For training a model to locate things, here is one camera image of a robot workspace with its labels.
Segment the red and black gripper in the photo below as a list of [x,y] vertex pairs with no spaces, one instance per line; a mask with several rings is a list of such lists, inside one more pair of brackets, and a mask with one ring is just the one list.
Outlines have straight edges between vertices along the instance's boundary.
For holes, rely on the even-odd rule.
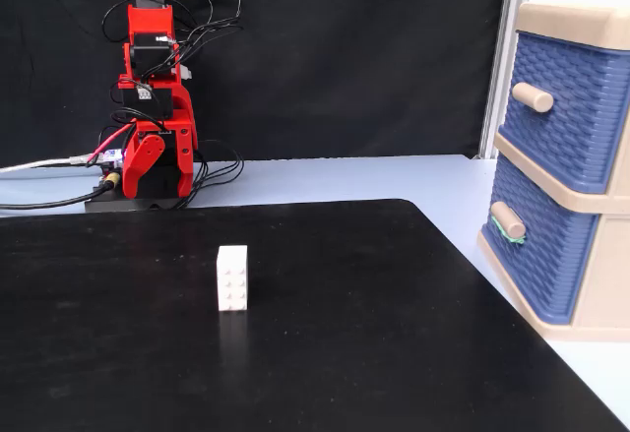
[[[194,179],[194,151],[198,149],[190,93],[178,83],[165,87],[141,87],[121,83],[120,124],[136,124],[140,132],[172,132],[175,136],[176,161],[180,170],[177,195],[189,196]],[[127,147],[122,168],[122,191],[126,198],[137,196],[140,179],[157,162],[165,149],[163,138],[134,135]]]

